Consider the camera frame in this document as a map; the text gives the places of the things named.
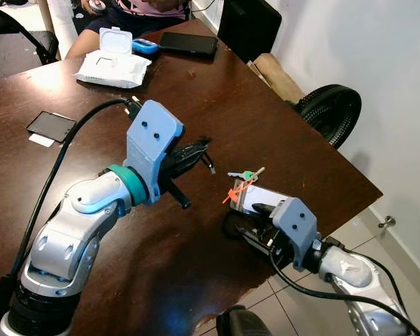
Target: dark shorts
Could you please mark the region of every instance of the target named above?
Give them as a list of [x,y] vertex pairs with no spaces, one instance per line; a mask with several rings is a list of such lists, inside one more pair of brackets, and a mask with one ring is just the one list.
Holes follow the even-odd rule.
[[132,38],[156,32],[170,26],[178,25],[185,20],[178,17],[153,17],[143,15],[132,15],[126,13],[114,1],[107,8],[103,16],[91,21],[86,29],[93,30],[99,34],[99,28],[119,27],[125,32],[131,32]]

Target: white plastic lid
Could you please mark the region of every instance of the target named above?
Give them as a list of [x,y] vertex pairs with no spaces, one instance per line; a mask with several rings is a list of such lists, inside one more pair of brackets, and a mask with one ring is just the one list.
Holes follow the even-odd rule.
[[99,29],[99,49],[110,53],[131,54],[132,33],[118,27]]

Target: black phone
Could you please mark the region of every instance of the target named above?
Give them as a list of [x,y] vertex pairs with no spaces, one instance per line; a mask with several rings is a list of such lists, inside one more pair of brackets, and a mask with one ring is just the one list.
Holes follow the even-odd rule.
[[200,36],[190,34],[163,33],[159,42],[159,49],[177,53],[189,54],[204,58],[213,58],[218,39],[214,36]]
[[75,124],[75,120],[42,111],[27,126],[27,130],[58,142],[63,142]]

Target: black fan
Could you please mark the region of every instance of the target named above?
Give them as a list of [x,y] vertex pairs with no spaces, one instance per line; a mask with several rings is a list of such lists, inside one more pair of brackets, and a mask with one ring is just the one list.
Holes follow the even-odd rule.
[[331,84],[307,94],[294,109],[336,149],[350,135],[361,112],[361,96]]

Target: wooden table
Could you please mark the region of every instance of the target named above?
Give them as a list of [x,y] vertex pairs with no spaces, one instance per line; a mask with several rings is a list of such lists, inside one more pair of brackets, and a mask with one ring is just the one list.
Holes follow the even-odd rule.
[[[211,35],[197,20],[168,29]],[[160,33],[150,35],[158,41]],[[243,241],[221,234],[228,171],[266,167],[259,186],[300,197],[327,235],[382,194],[223,43],[213,62],[161,54],[142,87],[117,90],[76,82],[82,60],[58,62],[0,80],[0,276],[9,272],[37,195],[60,147],[28,141],[41,110],[78,120],[96,105],[136,94],[166,106],[186,126],[182,144],[211,137],[203,164],[176,180],[192,200],[170,195],[139,206],[102,241],[76,311],[72,335],[190,335],[197,323],[238,301],[272,274]],[[70,146],[38,228],[63,192],[125,158],[130,120],[123,106],[101,112]]]

